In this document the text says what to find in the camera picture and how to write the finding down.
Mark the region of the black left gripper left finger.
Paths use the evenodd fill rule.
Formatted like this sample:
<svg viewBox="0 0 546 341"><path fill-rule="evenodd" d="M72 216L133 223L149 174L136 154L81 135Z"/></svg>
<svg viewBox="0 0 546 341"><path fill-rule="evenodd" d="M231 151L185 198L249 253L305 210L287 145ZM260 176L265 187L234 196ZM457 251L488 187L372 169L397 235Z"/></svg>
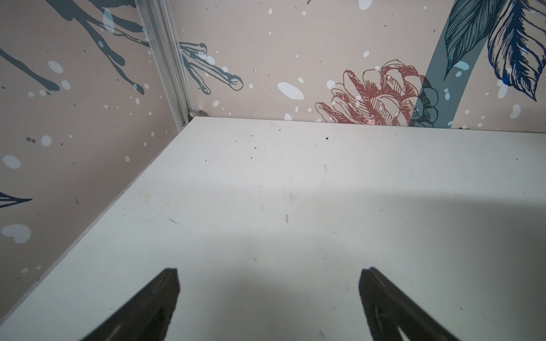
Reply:
<svg viewBox="0 0 546 341"><path fill-rule="evenodd" d="M166 338L180 293L178 271L166 268L84 340L155 340Z"/></svg>

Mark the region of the aluminium frame corner post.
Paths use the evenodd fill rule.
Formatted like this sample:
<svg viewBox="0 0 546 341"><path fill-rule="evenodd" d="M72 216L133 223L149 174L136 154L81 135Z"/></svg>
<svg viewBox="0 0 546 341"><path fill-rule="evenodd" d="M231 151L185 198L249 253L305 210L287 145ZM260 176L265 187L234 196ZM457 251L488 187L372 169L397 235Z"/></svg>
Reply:
<svg viewBox="0 0 546 341"><path fill-rule="evenodd" d="M203 116L204 113L193 106L171 6L164 0L139 0L136 7L146 28L174 121L178 130L182 131L194 117Z"/></svg>

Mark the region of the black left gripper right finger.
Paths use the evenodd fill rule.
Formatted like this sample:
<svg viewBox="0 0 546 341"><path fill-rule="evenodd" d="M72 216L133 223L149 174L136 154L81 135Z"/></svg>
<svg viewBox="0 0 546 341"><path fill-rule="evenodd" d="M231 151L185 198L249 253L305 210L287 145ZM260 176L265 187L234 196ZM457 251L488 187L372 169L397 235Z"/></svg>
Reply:
<svg viewBox="0 0 546 341"><path fill-rule="evenodd" d="M456 340L378 269L361 272L358 290L374 340Z"/></svg>

